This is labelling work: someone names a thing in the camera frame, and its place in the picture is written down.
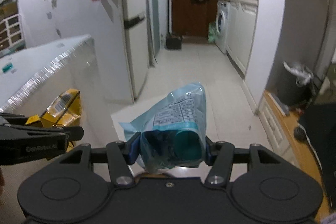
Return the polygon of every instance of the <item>barcode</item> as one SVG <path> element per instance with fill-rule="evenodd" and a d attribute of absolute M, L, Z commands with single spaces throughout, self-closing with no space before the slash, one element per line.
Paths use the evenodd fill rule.
<path fill-rule="evenodd" d="M 55 105 L 55 109 L 57 112 L 61 112 L 65 109 L 67 103 L 71 100 L 71 94 L 65 93 L 61 96 L 60 100 Z"/>

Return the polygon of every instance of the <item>black bin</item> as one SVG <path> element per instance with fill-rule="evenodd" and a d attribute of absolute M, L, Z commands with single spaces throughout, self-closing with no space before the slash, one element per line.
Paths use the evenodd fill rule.
<path fill-rule="evenodd" d="M 168 50 L 180 50 L 182 48 L 182 36 L 177 34 L 168 34 L 166 39 L 166 48 Z"/>
<path fill-rule="evenodd" d="M 293 106 L 308 100 L 311 97 L 309 85 L 298 86 L 296 76 L 282 67 L 281 81 L 277 84 L 279 100 L 287 105 Z"/>

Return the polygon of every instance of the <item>white shelf unit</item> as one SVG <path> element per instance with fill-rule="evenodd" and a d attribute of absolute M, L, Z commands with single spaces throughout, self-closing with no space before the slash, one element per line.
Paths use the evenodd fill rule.
<path fill-rule="evenodd" d="M 0 21 L 0 51 L 12 47 L 23 40 L 24 36 L 19 14 Z"/>

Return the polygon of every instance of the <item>washing machine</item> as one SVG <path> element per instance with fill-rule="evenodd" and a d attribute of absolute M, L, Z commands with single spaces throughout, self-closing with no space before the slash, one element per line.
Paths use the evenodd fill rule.
<path fill-rule="evenodd" d="M 226 36 L 228 28 L 228 15 L 230 10 L 230 2 L 219 0 L 217 3 L 216 16 L 216 45 L 226 54 Z"/>

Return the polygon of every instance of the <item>black box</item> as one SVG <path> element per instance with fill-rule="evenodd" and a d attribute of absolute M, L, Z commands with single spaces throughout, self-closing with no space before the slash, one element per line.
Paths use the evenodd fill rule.
<path fill-rule="evenodd" d="M 180 50 L 182 47 L 182 36 L 177 34 L 168 34 L 166 39 L 166 48 L 168 50 Z"/>

